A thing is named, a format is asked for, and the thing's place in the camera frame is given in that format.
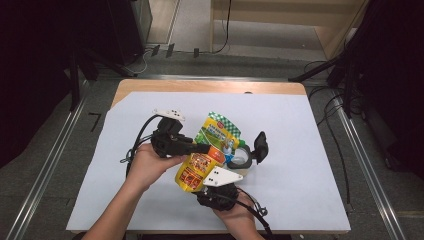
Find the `floor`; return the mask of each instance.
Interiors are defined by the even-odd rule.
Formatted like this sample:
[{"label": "floor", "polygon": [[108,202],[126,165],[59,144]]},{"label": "floor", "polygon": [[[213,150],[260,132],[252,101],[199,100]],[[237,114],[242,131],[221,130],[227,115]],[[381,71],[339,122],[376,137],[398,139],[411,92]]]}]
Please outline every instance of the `floor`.
[{"label": "floor", "polygon": [[[174,43],[176,51],[193,52],[194,48],[199,48],[201,52],[209,51],[209,1],[179,0],[175,3],[175,1],[156,0],[151,2],[153,25],[159,22],[158,25],[166,26],[155,28],[151,34],[153,36],[170,35],[170,37],[154,42],[149,36],[150,44],[161,44],[162,49],[167,49],[168,44]],[[171,18],[174,16],[171,10],[177,14],[175,18]],[[155,12],[160,12],[156,19]],[[162,16],[165,13],[168,16],[164,19]],[[214,29],[214,50],[218,50],[225,43],[226,21],[215,21]],[[228,35],[228,42],[220,54],[305,61],[326,60],[313,26],[230,22]]]},{"label": "floor", "polygon": [[[286,81],[288,77],[297,76],[319,64],[309,64],[311,61],[325,60],[311,27],[236,22],[230,23],[229,44],[221,54],[202,55],[194,59],[192,57],[194,48],[203,50],[209,47],[209,17],[204,14],[209,10],[208,1],[160,2],[160,0],[151,1],[153,17],[167,12],[166,16],[156,16],[156,19],[166,18],[164,22],[167,23],[162,27],[152,26],[152,30],[163,31],[151,33],[152,38],[149,40],[151,46],[160,44],[162,49],[167,49],[169,43],[175,43],[175,50],[188,53],[175,52],[171,58],[166,58],[165,52],[160,52],[155,57],[146,55],[140,58],[128,66],[133,70],[145,69],[139,75],[140,78],[158,75],[197,75],[256,77],[265,81]],[[170,7],[166,11],[158,10],[157,6],[165,6],[161,4],[168,4]],[[222,22],[215,22],[215,48],[220,48],[224,43],[225,33],[222,25]],[[322,72],[314,76],[314,79],[304,82],[307,91],[311,92],[314,86],[325,84],[327,75],[327,72]],[[44,189],[42,198],[39,199],[38,207],[31,215],[32,219],[26,231],[16,239],[72,239],[74,236],[73,233],[66,231],[65,227],[102,130],[104,115],[110,108],[121,79],[122,77],[113,71],[101,69],[99,80],[91,83],[86,103],[55,165],[50,182]],[[311,108],[317,121],[322,119],[324,106],[331,97],[330,90],[323,90],[312,98]],[[0,239],[5,239],[8,235],[45,159],[48,159],[50,149],[69,116],[69,104],[70,97],[67,97],[56,107],[55,112],[40,128],[28,148],[18,158],[0,169]],[[95,125],[96,116],[93,114],[97,113],[102,115]],[[424,181],[409,172],[394,172],[388,169],[384,155],[366,121],[360,116],[354,116],[353,122],[403,229],[405,238],[400,239],[422,239]],[[340,236],[293,234],[293,239],[395,239],[390,236],[383,221],[381,209],[377,207],[375,196],[370,191],[371,186],[364,177],[340,117],[337,114],[333,115],[330,123],[345,156],[349,188],[346,188],[340,156],[329,129],[325,124],[320,125],[318,129],[343,201],[346,201],[347,189],[350,191],[350,205],[353,210],[348,211],[348,218],[352,231]]]}]

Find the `human arm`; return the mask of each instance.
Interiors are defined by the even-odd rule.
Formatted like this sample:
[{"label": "human arm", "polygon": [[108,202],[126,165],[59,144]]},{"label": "human arm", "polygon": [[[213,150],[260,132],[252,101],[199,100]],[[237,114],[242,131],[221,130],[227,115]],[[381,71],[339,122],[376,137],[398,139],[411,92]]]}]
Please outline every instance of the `human arm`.
[{"label": "human arm", "polygon": [[[238,201],[252,206],[252,200],[244,193],[240,192]],[[224,222],[230,234],[237,240],[263,240],[264,238],[256,230],[255,219],[253,215],[243,206],[235,204],[229,211],[213,212]]]},{"label": "human arm", "polygon": [[142,194],[168,168],[182,163],[184,159],[184,156],[159,158],[151,144],[141,145],[125,182],[83,239],[121,240]]}]

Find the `white paper sheet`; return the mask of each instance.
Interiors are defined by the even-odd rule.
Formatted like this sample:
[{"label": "white paper sheet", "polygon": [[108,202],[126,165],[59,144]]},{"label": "white paper sheet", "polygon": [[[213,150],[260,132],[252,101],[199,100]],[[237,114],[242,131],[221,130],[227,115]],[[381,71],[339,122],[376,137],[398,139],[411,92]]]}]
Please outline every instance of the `white paper sheet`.
[{"label": "white paper sheet", "polygon": [[[186,117],[180,132],[188,137],[196,135],[210,111],[232,121],[252,147],[259,132],[266,133],[269,155],[238,185],[268,209],[265,220],[272,230],[350,230],[306,96],[156,92],[133,92],[108,112],[68,230],[87,230],[102,214],[125,178],[126,164],[119,160],[155,108],[180,110]],[[168,170],[144,193],[129,230],[225,230],[209,208],[178,187],[177,170]]]}]

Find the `metal rail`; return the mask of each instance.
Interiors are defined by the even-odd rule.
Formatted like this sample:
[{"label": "metal rail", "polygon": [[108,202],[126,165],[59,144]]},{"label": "metal rail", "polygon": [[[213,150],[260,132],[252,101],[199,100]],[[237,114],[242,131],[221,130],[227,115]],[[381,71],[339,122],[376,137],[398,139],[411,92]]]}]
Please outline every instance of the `metal rail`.
[{"label": "metal rail", "polygon": [[[341,102],[342,100],[340,97],[334,99],[336,106]],[[349,119],[346,116],[342,108],[338,110],[338,114],[346,130],[347,136],[349,137],[350,143],[352,144],[353,150],[355,151],[355,155],[358,158],[359,165],[361,166],[365,180],[367,181],[371,194],[374,197],[374,201],[377,204],[378,210],[381,214],[384,224],[386,225],[390,238],[393,240],[406,239],[405,234],[402,231],[402,227],[400,226],[397,219],[396,213],[393,210],[380,181],[378,180],[377,174],[375,173],[374,167],[368,158],[352,119]]]},{"label": "metal rail", "polygon": [[7,240],[22,239],[26,229],[34,216],[34,213],[40,203],[40,200],[47,188],[51,176],[53,175],[54,169],[59,162],[60,156],[62,155],[63,149],[68,142],[69,136],[81,114],[81,110],[84,107],[88,92],[91,88],[91,83],[87,80],[84,81],[82,86],[82,97],[81,101],[73,112],[70,112],[65,124],[63,125],[56,141],[50,150],[49,156],[47,157],[37,179],[34,182],[29,194],[27,195],[18,216],[7,235]]}]

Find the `food package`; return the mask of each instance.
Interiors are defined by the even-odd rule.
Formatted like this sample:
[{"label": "food package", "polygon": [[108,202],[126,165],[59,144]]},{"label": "food package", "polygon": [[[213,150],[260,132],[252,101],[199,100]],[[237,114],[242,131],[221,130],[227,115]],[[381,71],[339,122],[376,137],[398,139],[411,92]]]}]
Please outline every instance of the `food package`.
[{"label": "food package", "polygon": [[175,182],[186,192],[197,192],[203,187],[203,180],[215,167],[222,167],[234,157],[235,149],[244,144],[240,130],[226,117],[210,112],[195,143],[210,144],[208,154],[193,153],[187,156],[175,176]]}]

